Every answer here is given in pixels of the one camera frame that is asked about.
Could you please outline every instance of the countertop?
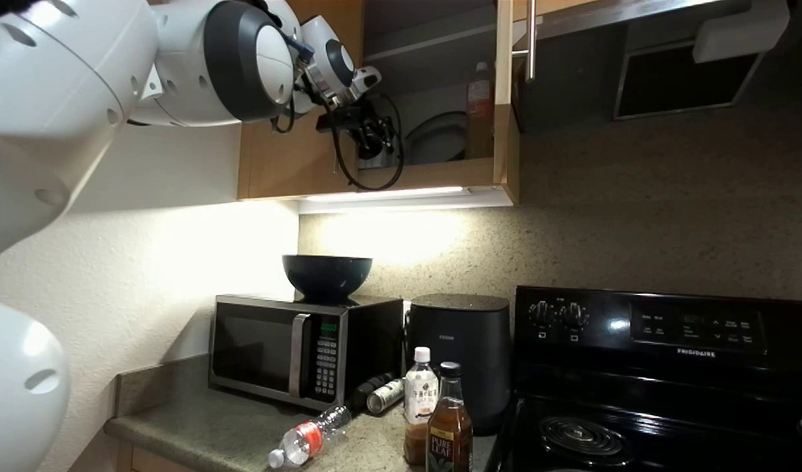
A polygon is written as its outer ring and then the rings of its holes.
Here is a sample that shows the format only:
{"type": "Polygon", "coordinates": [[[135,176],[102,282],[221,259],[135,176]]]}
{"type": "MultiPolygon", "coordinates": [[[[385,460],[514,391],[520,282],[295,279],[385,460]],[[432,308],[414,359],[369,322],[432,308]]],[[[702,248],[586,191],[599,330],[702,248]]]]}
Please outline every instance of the countertop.
{"type": "MultiPolygon", "coordinates": [[[[312,418],[305,409],[246,398],[207,385],[207,357],[161,370],[119,375],[115,418],[107,430],[140,450],[204,472],[263,472],[282,435],[312,418]]],[[[307,469],[397,472],[406,469],[405,418],[359,414],[346,439],[325,450],[307,469]]],[[[497,435],[474,435],[473,469],[486,472],[497,435]]]]}

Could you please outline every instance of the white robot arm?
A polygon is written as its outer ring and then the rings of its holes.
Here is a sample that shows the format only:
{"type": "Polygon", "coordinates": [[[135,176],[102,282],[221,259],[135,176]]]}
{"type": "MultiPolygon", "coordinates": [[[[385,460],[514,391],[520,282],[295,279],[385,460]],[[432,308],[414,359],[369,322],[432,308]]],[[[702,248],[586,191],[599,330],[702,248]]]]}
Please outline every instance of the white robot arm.
{"type": "Polygon", "coordinates": [[[60,219],[127,122],[231,126],[356,102],[322,16],[286,0],[41,0],[0,16],[0,252],[60,219]]]}

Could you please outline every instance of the microwave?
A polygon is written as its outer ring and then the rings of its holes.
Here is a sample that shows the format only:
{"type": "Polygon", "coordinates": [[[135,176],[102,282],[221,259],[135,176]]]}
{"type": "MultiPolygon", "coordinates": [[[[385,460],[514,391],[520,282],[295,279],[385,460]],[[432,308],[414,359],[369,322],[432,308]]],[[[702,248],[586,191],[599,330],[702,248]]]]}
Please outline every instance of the microwave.
{"type": "Polygon", "coordinates": [[[275,301],[224,294],[211,333],[211,385],[322,412],[367,380],[401,375],[401,300],[275,301]]]}

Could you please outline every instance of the stove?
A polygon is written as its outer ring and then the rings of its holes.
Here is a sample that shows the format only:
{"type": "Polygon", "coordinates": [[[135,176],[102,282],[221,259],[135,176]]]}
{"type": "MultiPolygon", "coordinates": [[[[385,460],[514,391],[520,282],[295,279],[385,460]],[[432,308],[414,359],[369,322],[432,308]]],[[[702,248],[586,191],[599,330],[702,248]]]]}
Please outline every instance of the stove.
{"type": "Polygon", "coordinates": [[[802,301],[516,290],[503,469],[802,472],[802,301]]]}

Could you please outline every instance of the black bowl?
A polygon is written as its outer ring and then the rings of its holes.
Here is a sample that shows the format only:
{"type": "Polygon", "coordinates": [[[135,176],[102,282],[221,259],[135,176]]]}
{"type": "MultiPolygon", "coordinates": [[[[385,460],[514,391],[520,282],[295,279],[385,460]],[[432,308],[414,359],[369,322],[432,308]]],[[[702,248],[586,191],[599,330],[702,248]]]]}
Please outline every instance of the black bowl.
{"type": "Polygon", "coordinates": [[[369,257],[286,256],[286,275],[307,301],[346,301],[369,271],[369,257]]]}

